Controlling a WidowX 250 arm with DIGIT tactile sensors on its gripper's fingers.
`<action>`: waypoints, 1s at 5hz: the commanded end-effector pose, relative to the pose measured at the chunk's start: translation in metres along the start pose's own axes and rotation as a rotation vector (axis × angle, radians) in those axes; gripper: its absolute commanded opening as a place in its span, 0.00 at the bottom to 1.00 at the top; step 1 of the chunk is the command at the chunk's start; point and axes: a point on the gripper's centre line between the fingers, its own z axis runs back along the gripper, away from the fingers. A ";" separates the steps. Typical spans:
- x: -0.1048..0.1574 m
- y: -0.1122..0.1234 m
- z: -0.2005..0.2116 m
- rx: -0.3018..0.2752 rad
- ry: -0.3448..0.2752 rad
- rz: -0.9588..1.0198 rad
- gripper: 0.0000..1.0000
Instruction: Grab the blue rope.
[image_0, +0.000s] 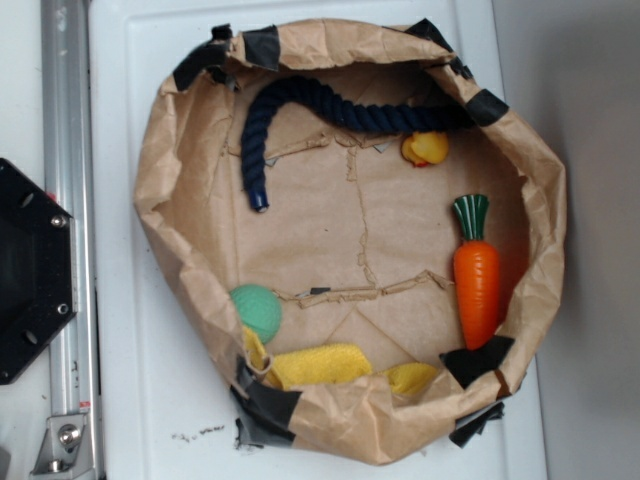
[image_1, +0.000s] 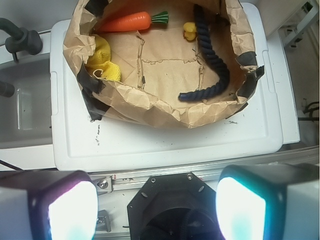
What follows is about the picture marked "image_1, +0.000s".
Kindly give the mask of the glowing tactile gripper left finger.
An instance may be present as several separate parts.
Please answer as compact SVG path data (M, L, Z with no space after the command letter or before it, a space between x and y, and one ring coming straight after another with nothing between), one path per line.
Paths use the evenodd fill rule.
M97 189L82 170L0 173L2 240L91 240L97 217Z

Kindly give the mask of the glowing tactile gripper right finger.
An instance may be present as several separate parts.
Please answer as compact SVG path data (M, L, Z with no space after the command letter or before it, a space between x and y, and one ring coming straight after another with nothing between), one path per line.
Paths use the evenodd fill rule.
M228 165L219 177L215 208L227 240L318 240L320 167Z

